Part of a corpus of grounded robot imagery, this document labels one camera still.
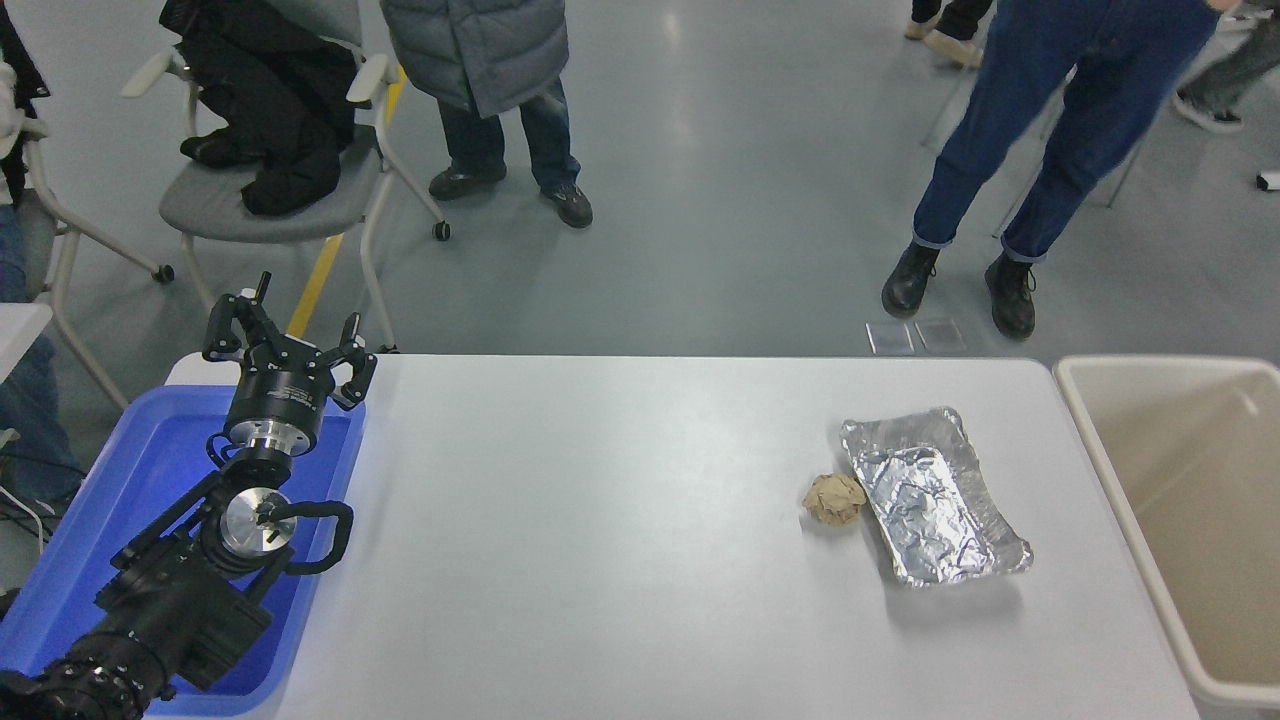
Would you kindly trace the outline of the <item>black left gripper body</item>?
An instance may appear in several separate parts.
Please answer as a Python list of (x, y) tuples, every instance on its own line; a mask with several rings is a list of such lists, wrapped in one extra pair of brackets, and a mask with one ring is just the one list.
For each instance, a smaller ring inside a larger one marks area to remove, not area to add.
[(234, 433), (247, 433), (266, 421), (301, 433), (319, 432), (326, 398), (337, 387), (332, 369), (343, 356), (335, 348), (321, 351), (289, 337), (283, 346), (278, 350), (265, 340), (246, 345), (232, 400)]

